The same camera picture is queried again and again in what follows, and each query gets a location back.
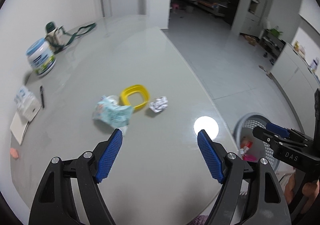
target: pink stool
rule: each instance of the pink stool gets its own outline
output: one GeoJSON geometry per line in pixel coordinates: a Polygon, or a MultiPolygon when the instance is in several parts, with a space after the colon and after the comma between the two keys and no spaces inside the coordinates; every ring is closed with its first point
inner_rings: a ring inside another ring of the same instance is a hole
{"type": "Polygon", "coordinates": [[[173,12],[174,12],[174,13],[176,13],[176,10],[180,8],[177,3],[172,3],[171,6],[172,6],[172,9],[173,9],[173,12]]]}

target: black pen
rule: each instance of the black pen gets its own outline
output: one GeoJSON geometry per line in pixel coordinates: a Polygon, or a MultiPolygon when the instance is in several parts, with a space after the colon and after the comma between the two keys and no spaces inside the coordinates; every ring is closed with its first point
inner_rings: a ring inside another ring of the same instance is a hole
{"type": "Polygon", "coordinates": [[[44,108],[44,98],[43,98],[43,87],[42,86],[40,86],[40,97],[41,97],[42,108],[44,108]]]}

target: shelf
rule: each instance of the shelf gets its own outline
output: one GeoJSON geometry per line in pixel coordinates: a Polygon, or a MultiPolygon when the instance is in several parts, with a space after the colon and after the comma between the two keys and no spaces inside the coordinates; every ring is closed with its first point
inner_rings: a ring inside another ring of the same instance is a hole
{"type": "Polygon", "coordinates": [[[258,0],[251,0],[251,2],[259,4],[260,2],[258,0]]]}

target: bottle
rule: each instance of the bottle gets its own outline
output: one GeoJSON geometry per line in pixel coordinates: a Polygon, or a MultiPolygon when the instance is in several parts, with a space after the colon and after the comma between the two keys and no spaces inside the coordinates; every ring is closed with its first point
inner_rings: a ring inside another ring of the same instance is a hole
{"type": "Polygon", "coordinates": [[[315,59],[313,59],[312,63],[310,64],[310,68],[313,72],[317,70],[318,64],[319,64],[319,58],[316,57],[315,59]]]}
{"type": "Polygon", "coordinates": [[[298,42],[298,41],[296,41],[296,42],[294,43],[293,49],[294,49],[296,52],[299,50],[299,42],[298,42]]]}

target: green bag strap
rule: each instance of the green bag strap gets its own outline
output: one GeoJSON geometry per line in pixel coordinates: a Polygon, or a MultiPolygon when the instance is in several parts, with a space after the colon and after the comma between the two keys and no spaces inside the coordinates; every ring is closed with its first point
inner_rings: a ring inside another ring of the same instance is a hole
{"type": "Polygon", "coordinates": [[[61,29],[62,32],[63,32],[63,34],[68,35],[68,36],[71,36],[70,40],[69,40],[69,41],[67,42],[67,44],[65,44],[65,45],[58,45],[58,44],[55,44],[55,43],[51,43],[50,41],[49,41],[49,43],[50,43],[50,45],[52,45],[53,47],[56,47],[56,48],[64,48],[64,47],[70,45],[70,44],[74,41],[74,39],[75,39],[76,37],[80,37],[80,36],[82,36],[82,35],[90,32],[90,31],[93,30],[96,26],[97,26],[97,24],[96,24],[95,22],[92,23],[92,24],[89,24],[89,25],[87,25],[87,26],[82,26],[82,27],[80,27],[80,28],[78,29],[78,31],[75,32],[74,34],[67,33],[67,32],[65,31],[65,29],[63,28],[63,26],[61,26],[61,27],[59,28],[59,30],[61,29]],[[78,32],[80,32],[82,29],[87,29],[87,28],[88,28],[88,30],[87,30],[86,32],[81,33],[81,34],[78,34],[78,32]]]}

